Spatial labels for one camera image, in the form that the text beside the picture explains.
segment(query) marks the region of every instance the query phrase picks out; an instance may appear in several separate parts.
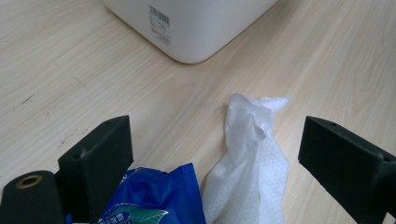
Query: light wood surface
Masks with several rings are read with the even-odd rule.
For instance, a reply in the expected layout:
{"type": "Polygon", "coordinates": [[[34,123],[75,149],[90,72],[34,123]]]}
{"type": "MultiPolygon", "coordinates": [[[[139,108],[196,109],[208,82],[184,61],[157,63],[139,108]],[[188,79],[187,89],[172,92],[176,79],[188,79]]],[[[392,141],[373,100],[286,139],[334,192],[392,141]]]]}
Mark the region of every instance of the light wood surface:
{"type": "MultiPolygon", "coordinates": [[[[396,154],[396,1],[279,0],[203,63],[178,63],[99,0],[0,1],[0,189],[106,119],[131,117],[135,162],[199,182],[226,152],[230,96],[289,96],[274,136],[290,162],[286,223],[354,223],[299,163],[305,116],[396,154]]],[[[393,223],[387,216],[385,223],[393,223]]]]}

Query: barcode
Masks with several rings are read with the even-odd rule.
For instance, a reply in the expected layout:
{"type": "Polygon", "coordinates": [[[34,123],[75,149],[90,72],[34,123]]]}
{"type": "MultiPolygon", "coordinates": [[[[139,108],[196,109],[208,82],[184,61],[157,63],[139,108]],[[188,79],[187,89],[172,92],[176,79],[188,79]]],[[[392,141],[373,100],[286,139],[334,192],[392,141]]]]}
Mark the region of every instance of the barcode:
{"type": "Polygon", "coordinates": [[[157,10],[155,7],[149,6],[149,13],[169,25],[169,17],[163,15],[163,13],[161,13],[161,11],[157,10]]]}

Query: white container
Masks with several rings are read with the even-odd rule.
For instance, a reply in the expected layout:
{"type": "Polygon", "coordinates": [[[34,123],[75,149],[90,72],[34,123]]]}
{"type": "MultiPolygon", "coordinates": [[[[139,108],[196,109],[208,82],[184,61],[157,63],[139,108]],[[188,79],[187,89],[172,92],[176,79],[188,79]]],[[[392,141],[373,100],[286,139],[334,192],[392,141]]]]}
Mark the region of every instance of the white container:
{"type": "Polygon", "coordinates": [[[199,63],[276,0],[103,0],[138,33],[177,61],[199,63]]]}

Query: wet wipes package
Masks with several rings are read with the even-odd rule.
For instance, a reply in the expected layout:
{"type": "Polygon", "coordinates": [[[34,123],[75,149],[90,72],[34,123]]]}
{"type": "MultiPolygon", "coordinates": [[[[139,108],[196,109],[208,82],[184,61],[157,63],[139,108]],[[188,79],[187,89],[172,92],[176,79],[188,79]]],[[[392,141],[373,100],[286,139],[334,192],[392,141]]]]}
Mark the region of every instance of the wet wipes package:
{"type": "Polygon", "coordinates": [[[170,173],[149,168],[128,171],[98,223],[205,223],[192,163],[170,173]]]}

